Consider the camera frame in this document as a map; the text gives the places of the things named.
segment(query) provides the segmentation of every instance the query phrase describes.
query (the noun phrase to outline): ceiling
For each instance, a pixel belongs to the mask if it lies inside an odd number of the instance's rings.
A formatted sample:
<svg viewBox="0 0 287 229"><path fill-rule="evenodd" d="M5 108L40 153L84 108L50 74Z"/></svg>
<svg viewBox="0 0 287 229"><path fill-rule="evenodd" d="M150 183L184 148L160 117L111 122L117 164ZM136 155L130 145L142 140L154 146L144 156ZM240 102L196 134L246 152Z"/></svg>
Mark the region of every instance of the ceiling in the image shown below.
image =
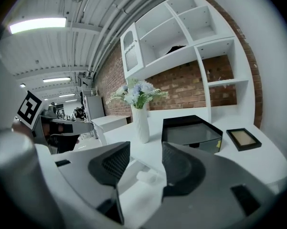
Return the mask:
<svg viewBox="0 0 287 229"><path fill-rule="evenodd" d="M0 39L0 54L4 65L19 84L26 85L26 90L49 102L60 104L79 99L78 76L88 76L89 65L92 66L90 71L94 64L99 69L124 30L164 0L129 0L117 10L122 1L125 0L82 0L79 3L72 0L18 0L3 21L6 30ZM118 24L123 14L125 17ZM11 24L46 17L66 17L68 22L65 28L35 29L14 35L8 30ZM113 39L113 42L103 44L109 33L107 41ZM43 82L46 78L63 76L69 76L71 81ZM75 97L59 97L71 93L76 94Z"/></svg>

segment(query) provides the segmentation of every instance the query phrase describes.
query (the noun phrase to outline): white flower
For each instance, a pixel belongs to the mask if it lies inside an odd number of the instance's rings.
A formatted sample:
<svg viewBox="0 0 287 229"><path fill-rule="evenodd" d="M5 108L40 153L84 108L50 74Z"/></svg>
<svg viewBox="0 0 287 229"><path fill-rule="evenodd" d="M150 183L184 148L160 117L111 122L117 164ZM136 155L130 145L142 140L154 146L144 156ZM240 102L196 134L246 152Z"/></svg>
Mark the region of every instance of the white flower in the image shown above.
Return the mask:
<svg viewBox="0 0 287 229"><path fill-rule="evenodd" d="M119 87L118 90L116 91L116 93L117 93L118 95L122 95L124 92L125 92L125 90L124 90L124 87L123 87L123 86Z"/></svg>
<svg viewBox="0 0 287 229"><path fill-rule="evenodd" d="M124 97L124 101L129 104L136 104L139 98L139 94L133 94L132 92L128 93Z"/></svg>
<svg viewBox="0 0 287 229"><path fill-rule="evenodd" d="M140 86L141 86L141 91L145 94L154 90L154 86L151 83L148 83L146 81L142 81L140 83Z"/></svg>

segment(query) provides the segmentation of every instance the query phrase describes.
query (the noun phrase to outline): blue flower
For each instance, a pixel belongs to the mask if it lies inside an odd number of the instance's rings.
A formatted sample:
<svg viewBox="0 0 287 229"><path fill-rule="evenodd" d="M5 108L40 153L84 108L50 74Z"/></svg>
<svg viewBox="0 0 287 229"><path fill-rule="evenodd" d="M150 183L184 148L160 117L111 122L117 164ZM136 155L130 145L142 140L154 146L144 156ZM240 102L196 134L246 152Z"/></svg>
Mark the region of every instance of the blue flower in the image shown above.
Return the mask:
<svg viewBox="0 0 287 229"><path fill-rule="evenodd" d="M140 85L135 85L134 88L132 89L134 94L140 94L141 91L141 86Z"/></svg>
<svg viewBox="0 0 287 229"><path fill-rule="evenodd" d="M131 91L130 93L125 95L124 101L126 101L129 104L136 104L138 101L138 98L139 98L139 94Z"/></svg>
<svg viewBox="0 0 287 229"><path fill-rule="evenodd" d="M141 85L141 91L145 94L155 89L151 83L148 83L146 81L142 81L140 85Z"/></svg>

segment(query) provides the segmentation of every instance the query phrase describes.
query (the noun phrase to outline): white shelving unit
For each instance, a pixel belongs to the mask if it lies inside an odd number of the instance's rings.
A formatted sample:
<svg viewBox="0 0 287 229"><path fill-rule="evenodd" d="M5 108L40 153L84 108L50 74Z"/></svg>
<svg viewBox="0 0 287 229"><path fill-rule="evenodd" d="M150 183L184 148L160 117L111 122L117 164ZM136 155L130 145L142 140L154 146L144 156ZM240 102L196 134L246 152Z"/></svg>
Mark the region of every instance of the white shelving unit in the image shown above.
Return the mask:
<svg viewBox="0 0 287 229"><path fill-rule="evenodd" d="M172 47L181 48L168 53ZM227 21L206 0L166 0L121 37L126 79L147 79L168 69L198 61L208 121L213 122L209 88L234 84L237 111L254 122L255 92L245 52ZM227 55L233 79L208 82L203 60Z"/></svg>

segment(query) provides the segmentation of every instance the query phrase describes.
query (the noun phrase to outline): ceiling light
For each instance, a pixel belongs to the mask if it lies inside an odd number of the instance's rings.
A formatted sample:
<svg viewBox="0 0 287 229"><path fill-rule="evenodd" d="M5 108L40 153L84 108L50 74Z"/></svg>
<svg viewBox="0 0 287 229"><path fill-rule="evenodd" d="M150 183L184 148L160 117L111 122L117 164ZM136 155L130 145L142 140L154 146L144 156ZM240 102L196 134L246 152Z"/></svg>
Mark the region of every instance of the ceiling light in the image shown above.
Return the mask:
<svg viewBox="0 0 287 229"><path fill-rule="evenodd" d="M59 81L69 81L70 77L59 77L59 78L51 78L51 79L43 79L43 82L59 82Z"/></svg>
<svg viewBox="0 0 287 229"><path fill-rule="evenodd" d="M75 94L67 94L67 95L61 95L59 97L69 97L69 96L74 96Z"/></svg>
<svg viewBox="0 0 287 229"><path fill-rule="evenodd" d="M38 28L49 28L49 27L65 27L66 18L42 18L29 21L23 21L10 26L12 34L28 31Z"/></svg>

